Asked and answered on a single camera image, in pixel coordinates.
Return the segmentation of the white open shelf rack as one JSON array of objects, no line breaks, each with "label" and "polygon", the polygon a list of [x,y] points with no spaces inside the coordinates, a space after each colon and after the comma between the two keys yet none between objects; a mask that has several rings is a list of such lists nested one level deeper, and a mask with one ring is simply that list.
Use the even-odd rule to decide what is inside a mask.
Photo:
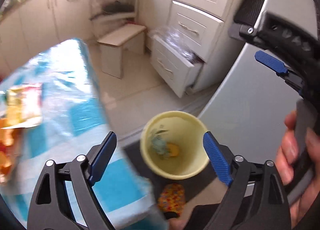
[{"label": "white open shelf rack", "polygon": [[138,0],[89,0],[93,35],[96,38],[137,16]]}]

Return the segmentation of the white lower cabinet row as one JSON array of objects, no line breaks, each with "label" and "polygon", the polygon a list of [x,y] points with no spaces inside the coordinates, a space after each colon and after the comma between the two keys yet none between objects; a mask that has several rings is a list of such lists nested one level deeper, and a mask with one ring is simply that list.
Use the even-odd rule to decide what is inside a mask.
[{"label": "white lower cabinet row", "polygon": [[70,38],[93,38],[90,1],[25,0],[1,19],[1,77]]}]

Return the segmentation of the yellow red snack wrapper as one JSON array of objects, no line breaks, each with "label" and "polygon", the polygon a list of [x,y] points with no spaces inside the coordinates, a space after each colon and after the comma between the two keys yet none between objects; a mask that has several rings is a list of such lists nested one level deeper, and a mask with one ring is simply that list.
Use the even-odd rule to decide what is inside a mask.
[{"label": "yellow red snack wrapper", "polygon": [[22,84],[1,92],[1,128],[33,128],[42,123],[42,84]]}]

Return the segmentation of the trash inside bin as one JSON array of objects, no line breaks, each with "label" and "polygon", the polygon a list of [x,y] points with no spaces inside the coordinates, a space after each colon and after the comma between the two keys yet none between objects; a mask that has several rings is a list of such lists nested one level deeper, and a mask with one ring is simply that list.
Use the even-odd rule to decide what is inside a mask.
[{"label": "trash inside bin", "polygon": [[177,144],[168,142],[164,136],[168,134],[168,130],[154,129],[151,132],[150,142],[153,151],[159,155],[161,159],[177,157],[180,154],[180,148]]}]

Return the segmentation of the blue checkered tablecloth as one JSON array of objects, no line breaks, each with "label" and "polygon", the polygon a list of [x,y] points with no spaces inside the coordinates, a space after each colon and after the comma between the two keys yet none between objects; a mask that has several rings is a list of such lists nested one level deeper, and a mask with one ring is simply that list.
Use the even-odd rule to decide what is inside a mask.
[{"label": "blue checkered tablecloth", "polygon": [[[37,54],[6,77],[1,90],[35,83],[42,85],[42,123],[24,131],[12,178],[1,187],[1,196],[23,226],[45,162],[70,162],[111,130],[83,41],[69,39]],[[168,228],[151,184],[137,174],[121,147],[93,190],[116,229]]]}]

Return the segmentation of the black frying pan on shelf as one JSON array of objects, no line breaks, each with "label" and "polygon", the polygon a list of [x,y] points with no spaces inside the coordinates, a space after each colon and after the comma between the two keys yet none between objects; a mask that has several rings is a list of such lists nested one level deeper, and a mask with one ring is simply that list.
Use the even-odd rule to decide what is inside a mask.
[{"label": "black frying pan on shelf", "polygon": [[135,11],[135,6],[114,1],[112,3],[102,6],[101,11],[105,15],[113,15],[117,13],[131,13]]}]

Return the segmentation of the white drawer cabinet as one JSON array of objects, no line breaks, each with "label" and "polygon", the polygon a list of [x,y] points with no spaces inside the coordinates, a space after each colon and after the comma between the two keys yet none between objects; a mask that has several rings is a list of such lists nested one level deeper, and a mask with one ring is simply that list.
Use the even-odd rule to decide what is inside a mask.
[{"label": "white drawer cabinet", "polygon": [[170,25],[204,62],[190,91],[197,92],[225,78],[244,43],[228,29],[244,0],[172,0]]}]

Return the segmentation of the colourful patterned slipper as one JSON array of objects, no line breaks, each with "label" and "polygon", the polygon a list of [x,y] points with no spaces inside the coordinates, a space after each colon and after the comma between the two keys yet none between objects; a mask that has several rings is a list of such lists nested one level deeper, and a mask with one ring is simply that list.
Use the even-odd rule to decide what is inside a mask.
[{"label": "colourful patterned slipper", "polygon": [[158,198],[157,205],[167,220],[179,218],[185,207],[184,187],[178,183],[167,184]]}]

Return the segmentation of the orange peel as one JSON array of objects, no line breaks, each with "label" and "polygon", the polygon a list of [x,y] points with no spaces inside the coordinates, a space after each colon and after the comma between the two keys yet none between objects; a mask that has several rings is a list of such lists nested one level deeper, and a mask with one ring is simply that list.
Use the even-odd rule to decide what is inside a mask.
[{"label": "orange peel", "polygon": [[7,120],[1,118],[1,184],[9,181],[16,164],[16,150],[19,132],[17,129],[5,129]]}]

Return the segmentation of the open white bottom drawer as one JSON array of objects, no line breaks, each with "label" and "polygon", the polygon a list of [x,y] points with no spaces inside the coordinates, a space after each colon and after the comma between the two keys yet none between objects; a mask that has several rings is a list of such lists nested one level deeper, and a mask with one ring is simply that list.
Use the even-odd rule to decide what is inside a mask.
[{"label": "open white bottom drawer", "polygon": [[159,36],[153,38],[151,64],[180,98],[194,84],[203,66],[198,60],[187,60]]}]

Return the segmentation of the small white wooden stool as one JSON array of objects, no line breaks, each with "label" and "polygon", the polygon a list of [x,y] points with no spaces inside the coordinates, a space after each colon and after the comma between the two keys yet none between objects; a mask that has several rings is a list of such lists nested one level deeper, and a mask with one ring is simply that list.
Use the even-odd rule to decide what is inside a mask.
[{"label": "small white wooden stool", "polygon": [[146,27],[128,23],[98,39],[103,73],[121,79],[123,77],[123,53],[143,55]]}]

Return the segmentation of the yellow plastic trash bin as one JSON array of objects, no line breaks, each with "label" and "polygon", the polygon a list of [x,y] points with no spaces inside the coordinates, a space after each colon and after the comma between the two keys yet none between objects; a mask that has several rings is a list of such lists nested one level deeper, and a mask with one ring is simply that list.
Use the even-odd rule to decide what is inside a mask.
[{"label": "yellow plastic trash bin", "polygon": [[150,119],[142,131],[140,154],[145,164],[161,177],[191,178],[209,163],[203,147],[207,131],[204,123],[189,113],[160,113]]}]

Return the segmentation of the clear plastic bag in drawer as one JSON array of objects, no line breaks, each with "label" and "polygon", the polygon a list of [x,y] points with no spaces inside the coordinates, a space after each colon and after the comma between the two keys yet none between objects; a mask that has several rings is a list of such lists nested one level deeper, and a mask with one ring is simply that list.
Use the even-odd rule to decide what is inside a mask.
[{"label": "clear plastic bag in drawer", "polygon": [[161,26],[148,32],[148,36],[152,39],[161,38],[172,49],[181,54],[192,64],[203,62],[200,57],[195,54],[185,42],[182,34],[173,26]]}]

